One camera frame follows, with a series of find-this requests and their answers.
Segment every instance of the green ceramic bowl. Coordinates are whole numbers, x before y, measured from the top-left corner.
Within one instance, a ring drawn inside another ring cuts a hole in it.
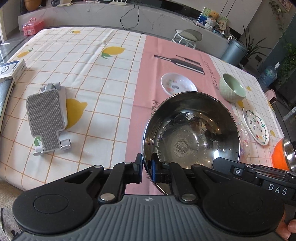
[[[244,87],[230,74],[221,76],[219,86],[221,96],[229,102],[237,102],[247,96]]]

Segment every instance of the table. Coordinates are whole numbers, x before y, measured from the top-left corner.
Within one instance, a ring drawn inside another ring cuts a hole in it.
[[[205,75],[154,55],[167,58],[179,55],[198,61]],[[217,88],[225,72],[241,82],[248,90],[243,105],[254,107],[274,133],[265,147],[250,135],[247,163],[272,166],[271,153],[283,137],[253,76],[208,54],[167,40],[109,28],[51,28],[36,34],[10,61],[21,59],[25,59],[27,69],[15,86],[6,110],[0,143],[0,177],[22,190],[95,164],[108,169],[123,161],[134,161],[141,152],[143,130],[151,113],[168,97],[160,86],[160,78],[167,72],[188,77],[199,91],[214,96],[242,119],[241,106],[225,101]],[[66,87],[71,123],[61,138],[70,138],[72,148],[33,156],[39,142],[31,136],[25,100],[38,93],[42,85],[57,81]],[[158,191],[144,171],[143,183],[129,184],[127,192]]]

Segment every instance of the stuffed toy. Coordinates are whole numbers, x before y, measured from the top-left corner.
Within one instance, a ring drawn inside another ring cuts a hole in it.
[[[210,13],[207,15],[205,28],[207,30],[213,31],[214,27],[217,25],[217,19],[219,17],[220,15],[216,11],[210,11]]]
[[[217,13],[216,11],[212,10],[210,11],[210,13],[207,15],[210,19],[212,19],[213,21],[217,22],[217,19],[220,17],[219,13]]]

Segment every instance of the green plant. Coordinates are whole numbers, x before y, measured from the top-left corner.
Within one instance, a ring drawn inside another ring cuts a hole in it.
[[[279,85],[287,82],[290,72],[296,68],[296,46],[291,43],[287,43],[284,48],[288,51],[288,53],[281,62],[279,70]]]
[[[272,48],[269,48],[269,47],[262,47],[262,46],[259,46],[259,43],[261,43],[262,41],[264,41],[266,38],[263,38],[261,39],[260,41],[257,42],[257,44],[254,44],[254,39],[252,39],[252,41],[250,41],[250,31],[248,29],[248,38],[247,38],[247,33],[246,33],[246,29],[244,28],[244,35],[245,35],[245,38],[246,38],[246,43],[245,43],[245,47],[247,48],[247,53],[244,55],[244,58],[250,58],[252,55],[254,54],[261,54],[263,56],[266,56],[264,53],[261,53],[259,52],[260,49],[272,49]]]
[[[276,15],[274,20],[278,21],[278,28],[281,31],[281,34],[283,34],[285,28],[284,13],[286,13],[286,11],[281,9],[276,1],[270,0],[269,5],[271,6],[272,13]]]

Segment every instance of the white dish with floral pattern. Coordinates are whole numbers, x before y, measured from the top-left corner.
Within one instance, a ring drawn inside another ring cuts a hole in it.
[[[242,115],[246,126],[254,139],[263,146],[269,141],[267,126],[261,116],[254,110],[243,108]]]

